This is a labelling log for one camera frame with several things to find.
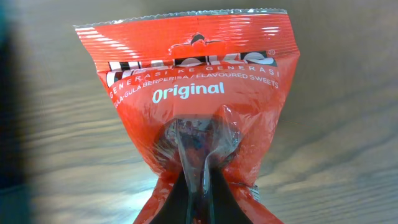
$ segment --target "red plastic packaging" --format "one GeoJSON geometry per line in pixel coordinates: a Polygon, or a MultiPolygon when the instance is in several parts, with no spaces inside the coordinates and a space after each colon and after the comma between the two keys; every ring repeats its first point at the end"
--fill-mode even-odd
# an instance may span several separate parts
{"type": "Polygon", "coordinates": [[[159,175],[134,223],[151,221],[182,169],[197,187],[190,174],[203,162],[223,170],[253,223],[281,223],[251,187],[300,55],[284,10],[185,12],[75,28],[129,137],[159,175]],[[207,151],[188,155],[177,132],[199,136],[207,151]]]}

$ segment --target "wooden table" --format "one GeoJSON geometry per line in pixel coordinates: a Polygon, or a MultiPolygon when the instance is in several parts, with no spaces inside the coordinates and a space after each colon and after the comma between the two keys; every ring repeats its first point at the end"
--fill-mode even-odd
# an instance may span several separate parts
{"type": "Polygon", "coordinates": [[[157,177],[73,24],[281,7],[302,56],[257,181],[286,223],[398,223],[398,1],[19,0],[25,146],[39,223],[132,223],[157,177]]]}

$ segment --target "candy wrapper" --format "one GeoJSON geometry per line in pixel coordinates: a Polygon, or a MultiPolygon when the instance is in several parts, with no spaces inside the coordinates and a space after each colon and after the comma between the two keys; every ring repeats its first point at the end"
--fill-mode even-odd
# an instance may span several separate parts
{"type": "Polygon", "coordinates": [[[154,219],[182,170],[189,194],[206,199],[213,169],[250,221],[281,223],[258,202],[254,182],[300,55],[284,10],[183,12],[75,29],[159,175],[134,223],[154,219]]]}

